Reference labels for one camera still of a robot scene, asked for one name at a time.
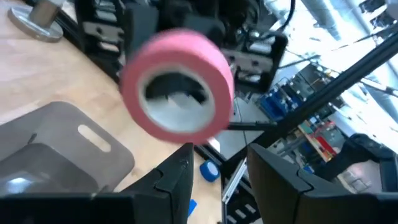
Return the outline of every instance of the wire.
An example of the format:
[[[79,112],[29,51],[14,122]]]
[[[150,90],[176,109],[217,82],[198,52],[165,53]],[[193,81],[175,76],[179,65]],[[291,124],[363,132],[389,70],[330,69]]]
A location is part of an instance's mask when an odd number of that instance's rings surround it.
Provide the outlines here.
[[[290,0],[289,15],[287,15],[286,21],[282,24],[282,26],[278,29],[278,31],[283,32],[286,29],[286,27],[289,25],[290,21],[293,18],[295,9],[296,9],[296,0]]]
[[[334,126],[334,125],[336,125],[336,124],[335,124],[333,121],[328,121],[328,122],[326,122],[324,125],[318,127],[312,134],[310,134],[310,136],[311,136],[312,138],[316,138],[316,137],[317,137],[317,134],[318,134],[323,128],[328,128],[328,127]]]
[[[288,52],[290,52],[290,53],[292,53],[292,54],[294,54],[294,55],[296,55],[296,56],[298,56],[298,57],[303,58],[303,56],[301,56],[301,55],[299,55],[299,54],[293,53],[293,52],[291,52],[291,51],[289,51],[289,50],[286,50],[286,51],[288,51]],[[309,60],[309,59],[306,59],[306,60],[308,60],[308,61],[311,62],[311,63],[314,63],[314,64],[317,65],[317,66],[321,66],[322,68],[329,69],[329,70],[331,70],[332,72],[336,72],[336,73],[339,74],[339,75],[341,74],[341,72],[339,72],[339,71],[337,71],[337,70],[335,70],[335,69],[332,69],[332,68],[323,66],[323,65],[319,64],[318,62],[313,62],[313,61],[311,61],[311,60]],[[381,92],[383,92],[384,94],[387,94],[387,95],[394,96],[394,97],[398,98],[398,90],[395,89],[395,88],[393,88],[393,87],[391,87],[391,86],[387,86],[387,85],[384,85],[384,84],[375,82],[375,81],[370,80],[370,79],[368,79],[368,78],[362,78],[359,82],[362,83],[362,84],[364,84],[364,85],[366,85],[366,86],[368,86],[368,87],[371,87],[371,88],[373,88],[373,89],[375,89],[375,90],[377,90],[377,91],[381,91]]]
[[[260,23],[260,18],[261,18],[261,0],[246,0],[250,6],[252,6],[252,9],[254,11],[255,15],[255,21],[249,22],[249,24],[251,24],[252,26],[256,26]],[[249,11],[250,9],[248,9],[248,12],[246,12],[246,20],[248,18],[248,14],[251,13],[251,11]]]
[[[238,99],[236,97],[235,97],[235,103],[236,103],[236,109],[238,109],[239,119],[241,120],[241,122],[243,122],[241,109],[239,107]],[[248,139],[246,137],[246,132],[245,131],[243,131],[243,139],[244,139],[244,145],[246,147],[248,145]]]
[[[262,15],[263,3],[262,3],[261,0],[257,0],[257,2],[258,2],[258,5],[259,5],[259,12],[258,12],[258,15],[257,15],[257,24],[259,24],[260,20],[261,20],[261,15]]]
[[[348,47],[348,46],[350,46],[350,45],[353,45],[353,44],[356,44],[356,43],[358,43],[358,42],[367,40],[367,39],[369,39],[369,38],[371,38],[371,37],[375,37],[375,36],[378,36],[378,35],[380,35],[380,34],[383,34],[383,33],[387,32],[387,31],[389,31],[389,30],[390,30],[390,31],[394,31],[394,29],[395,29],[396,31],[398,31],[398,24],[394,24],[394,25],[392,25],[392,26],[390,26],[390,27],[387,27],[387,28],[385,28],[385,29],[383,29],[383,30],[380,30],[380,31],[378,31],[378,32],[376,32],[376,33],[374,33],[374,34],[369,34],[369,35],[367,35],[367,36],[365,36],[365,37],[362,37],[362,38],[360,38],[360,39],[358,39],[358,40],[355,40],[354,42],[352,42],[352,43],[350,43],[350,44],[345,44],[345,45],[339,46],[339,47],[337,47],[337,48],[335,48],[335,49],[332,49],[332,50],[330,50],[330,51],[332,52],[332,51],[335,51],[335,50],[343,49],[343,48]],[[301,60],[298,60],[298,61],[295,61],[295,62],[288,63],[287,65],[282,65],[282,66],[280,66],[278,69],[287,68],[287,67],[290,67],[290,66],[294,66],[294,65],[296,65],[296,64],[299,64],[299,63],[302,63],[302,62],[305,62],[305,61],[309,61],[309,62],[312,62],[312,63],[316,63],[316,62],[313,62],[313,61],[311,61],[311,60],[312,60],[312,59],[317,59],[317,58],[319,58],[319,57],[322,56],[322,55],[320,55],[320,54],[316,54],[316,55],[313,55],[313,56],[311,56],[311,57],[309,57],[309,58],[304,58],[303,56],[301,56],[301,55],[299,55],[299,54],[296,54],[296,53],[293,53],[293,52],[291,52],[291,51],[289,51],[289,50],[286,50],[286,51],[287,51],[287,52],[290,52],[290,53],[292,53],[292,54],[294,54],[294,55],[296,55],[296,56],[298,56],[298,57],[300,57],[300,58],[302,58],[302,59],[301,59]]]
[[[318,59],[319,57],[321,57],[321,55],[313,55],[313,56],[311,56],[309,58],[304,58],[304,59],[301,59],[301,60],[298,60],[298,61],[295,61],[295,62],[292,62],[292,63],[288,63],[286,65],[282,65],[278,69],[287,68],[287,67],[290,67],[290,66],[293,66],[293,65],[296,65],[296,64],[300,64],[302,62],[310,61],[312,59]]]

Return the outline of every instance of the black plastic part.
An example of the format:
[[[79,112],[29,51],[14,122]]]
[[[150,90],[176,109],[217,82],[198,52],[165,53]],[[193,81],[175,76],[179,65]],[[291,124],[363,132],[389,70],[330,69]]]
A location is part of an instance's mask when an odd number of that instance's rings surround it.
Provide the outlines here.
[[[398,218],[388,213],[397,208],[395,194],[351,194],[257,144],[248,148],[248,172],[264,223],[392,223]]]
[[[396,154],[389,148],[373,141],[365,134],[354,134],[341,148],[341,152],[315,170],[315,175],[332,180],[355,163],[372,160],[380,164],[383,192],[398,191]]]
[[[395,19],[390,16],[387,12],[387,9],[384,12],[380,13],[380,15],[370,20],[370,23],[376,28],[386,28],[394,24]]]
[[[219,47],[223,43],[225,27],[224,24],[217,19],[187,14],[182,26],[205,35]]]
[[[90,55],[91,57],[98,58],[110,63],[118,63],[119,57],[123,51],[122,41],[119,38],[114,40],[101,39],[98,37],[102,33],[101,27],[98,26],[97,35],[89,34],[85,31],[85,24],[101,24],[108,27],[113,27],[114,29],[122,27],[121,15],[123,15],[122,7],[117,0],[108,0],[112,6],[104,7],[98,4],[93,4],[92,1],[87,0],[76,0],[75,10],[76,18],[78,24],[78,31],[80,35],[80,41],[82,50]],[[100,12],[112,14],[116,20],[110,18],[104,18],[100,16]],[[117,48],[117,50],[110,50],[101,43],[109,44]]]
[[[271,58],[273,63],[271,70],[269,72],[263,72],[258,82],[250,82],[247,80],[240,80],[236,78],[235,88],[239,89],[244,93],[246,92],[266,93],[269,91],[272,81],[275,78],[276,71],[279,68],[280,61],[282,60],[282,57],[285,53],[285,49],[288,42],[287,37],[280,32],[268,32],[266,36],[262,37],[262,39],[271,38],[271,37],[275,38],[275,42],[271,45],[271,52],[267,55],[251,52],[248,49],[248,46],[255,40],[247,40],[242,49],[243,52],[247,52],[250,54],[258,54]]]
[[[137,224],[186,224],[192,185],[193,144],[186,143],[122,193],[139,195],[134,201],[140,207],[135,210],[135,216],[141,217]]]
[[[193,4],[185,0],[163,0],[160,11],[159,31],[183,26],[185,16],[193,12]]]
[[[120,194],[17,194],[0,199],[5,223],[134,223],[132,197]]]
[[[361,12],[374,12],[376,9],[380,8],[381,6],[385,5],[384,0],[366,0],[359,4],[359,8],[361,9]]]
[[[124,50],[129,59],[157,32],[159,11],[155,7],[127,3],[124,10]]]
[[[276,129],[276,124],[260,123],[260,122],[229,122],[227,130],[232,131],[263,131],[265,129]]]

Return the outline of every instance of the black metal frame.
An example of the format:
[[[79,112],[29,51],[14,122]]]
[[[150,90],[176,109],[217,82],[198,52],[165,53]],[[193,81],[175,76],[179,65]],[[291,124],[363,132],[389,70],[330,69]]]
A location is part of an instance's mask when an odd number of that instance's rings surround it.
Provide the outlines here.
[[[33,6],[36,0],[24,0],[27,4]],[[82,43],[79,41],[78,28],[76,22],[71,19],[65,12],[60,11],[56,21],[62,26],[64,36],[76,48],[82,50]],[[352,67],[343,72],[339,77],[330,82],[324,89],[312,95],[304,104],[302,104],[295,111],[289,113],[282,121],[277,124],[263,124],[263,123],[231,123],[229,130],[250,130],[250,131],[264,131],[253,142],[258,143],[264,147],[271,146],[279,138],[283,138],[297,125],[305,121],[310,115],[325,106],[329,101],[339,96],[349,87],[359,82],[360,79],[369,75],[373,70],[388,61],[391,57],[398,53],[398,34],[392,35],[385,40],[381,45],[370,51],[360,61],[355,63]],[[120,65],[98,60],[92,55],[86,56],[101,68],[110,78],[116,83],[119,82],[117,76],[117,68]],[[225,159],[219,152],[214,150],[211,146],[195,146],[195,152],[204,159],[212,160],[221,171],[221,188],[224,189],[231,174],[239,164],[239,162],[246,157],[247,149],[244,147],[237,154],[230,159]],[[254,212],[247,211],[247,206],[254,208]],[[236,210],[245,213],[245,218],[236,216]],[[260,214],[257,210],[256,201],[251,190],[251,186],[247,178],[243,177],[239,182],[236,193],[232,196],[228,206],[223,205],[223,223],[229,223],[227,216],[234,217],[239,224],[251,223],[258,218]]]

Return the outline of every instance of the black cable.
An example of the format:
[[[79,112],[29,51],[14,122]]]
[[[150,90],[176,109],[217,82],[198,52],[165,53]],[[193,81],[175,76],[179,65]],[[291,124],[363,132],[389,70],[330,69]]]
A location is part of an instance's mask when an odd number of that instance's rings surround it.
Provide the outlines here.
[[[313,56],[311,56],[311,57],[309,57],[309,58],[304,58],[304,59],[301,59],[301,60],[298,60],[298,61],[295,61],[295,62],[292,62],[292,63],[288,63],[288,64],[286,64],[286,65],[282,65],[282,66],[280,66],[278,69],[287,68],[287,67],[290,67],[290,66],[293,66],[293,65],[302,63],[302,62],[310,61],[310,60],[312,60],[312,59],[318,59],[320,56],[321,56],[321,55],[313,55]]]
[[[288,52],[290,52],[290,53],[292,53],[292,54],[294,54],[294,55],[297,55],[297,56],[299,56],[299,57],[302,57],[301,55],[296,54],[296,53],[293,53],[293,52],[291,52],[291,51],[288,51]],[[337,74],[340,74],[340,73],[341,73],[341,72],[339,72],[339,71],[337,71],[337,70],[335,70],[335,69],[332,69],[332,68],[323,66],[323,65],[319,64],[318,62],[312,62],[312,61],[310,61],[309,59],[308,59],[308,61],[311,62],[311,63],[314,63],[314,64],[317,65],[317,66],[321,66],[321,67],[323,67],[323,68],[325,68],[325,69],[329,69],[329,70],[331,70],[332,72],[336,72]],[[359,82],[362,83],[363,85],[366,85],[366,86],[368,86],[368,87],[374,89],[374,90],[381,91],[381,92],[383,92],[384,94],[387,94],[387,95],[394,96],[394,97],[398,98],[398,90],[395,89],[395,88],[393,88],[393,87],[391,87],[391,86],[387,86],[387,85],[385,85],[385,84],[381,84],[381,83],[375,82],[375,81],[370,80],[370,79],[368,79],[368,78],[362,78]]]
[[[287,19],[286,21],[283,23],[283,25],[278,29],[278,31],[283,32],[286,27],[288,26],[288,24],[290,23],[290,21],[293,18],[293,14],[294,11],[296,9],[296,0],[290,0],[290,10],[289,10],[289,15],[287,15]]]
[[[305,58],[305,57],[303,57],[302,55],[297,54],[297,53],[294,53],[294,52],[291,52],[291,51],[289,51],[289,50],[287,50],[287,49],[286,49],[286,51],[289,52],[289,53],[291,53],[291,54],[294,54],[294,55],[296,55],[296,56],[298,56],[298,57],[300,57],[300,58],[302,58],[304,61],[309,61],[310,63],[314,63],[314,64],[317,65],[317,66],[321,66],[322,68],[329,69],[329,70],[331,70],[332,72],[336,72],[336,73],[338,73],[338,74],[341,73],[341,72],[339,72],[339,71],[337,71],[337,70],[335,70],[335,69],[332,69],[332,68],[328,68],[328,67],[326,67],[326,66],[323,66],[323,65],[319,64],[318,62],[313,62],[313,61],[311,61],[311,57],[310,57],[310,58]]]
[[[237,98],[234,98],[234,102],[236,102],[236,109],[238,109],[239,119],[241,120],[241,122],[243,122],[242,114],[241,114],[241,109],[240,109],[240,107],[239,107],[238,99],[237,99]],[[245,131],[243,131],[243,139],[244,139],[244,144],[245,144],[245,146],[247,146],[247,145],[248,145],[248,139],[247,139],[247,137],[246,137],[246,132],[245,132]]]
[[[257,15],[257,25],[258,25],[261,21],[263,3],[261,0],[257,0],[257,3],[259,5],[259,10],[258,10],[258,15]]]
[[[256,27],[260,23],[261,18],[261,2],[260,0],[246,0],[249,3],[248,11],[246,12],[246,24],[248,26]]]
[[[338,47],[337,49],[333,49],[333,50],[339,50],[339,49],[348,47],[348,46],[353,45],[353,44],[356,44],[356,43],[358,43],[358,42],[367,40],[367,39],[369,39],[369,38],[371,38],[371,37],[379,36],[380,34],[383,34],[383,33],[387,32],[387,31],[388,31],[388,32],[393,32],[393,31],[397,31],[397,30],[398,30],[397,24],[393,24],[393,25],[391,25],[391,26],[389,26],[389,27],[387,27],[387,28],[385,28],[385,29],[383,29],[383,30],[380,30],[380,31],[378,31],[378,32],[375,32],[374,34],[366,35],[366,36],[364,36],[364,37],[362,37],[362,38],[360,38],[360,39],[358,39],[358,40],[355,40],[354,42],[352,42],[352,43],[350,43],[350,44],[342,45],[342,46]]]

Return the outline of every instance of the black clamp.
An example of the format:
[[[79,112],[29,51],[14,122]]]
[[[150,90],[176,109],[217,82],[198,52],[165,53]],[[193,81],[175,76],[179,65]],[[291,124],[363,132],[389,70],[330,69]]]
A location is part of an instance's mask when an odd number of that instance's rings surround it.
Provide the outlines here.
[[[380,164],[382,190],[384,192],[397,192],[396,153],[365,134],[354,134],[348,138],[343,144],[341,152],[327,162],[326,165],[317,169],[315,175],[325,180],[332,180],[349,166],[368,160]]]

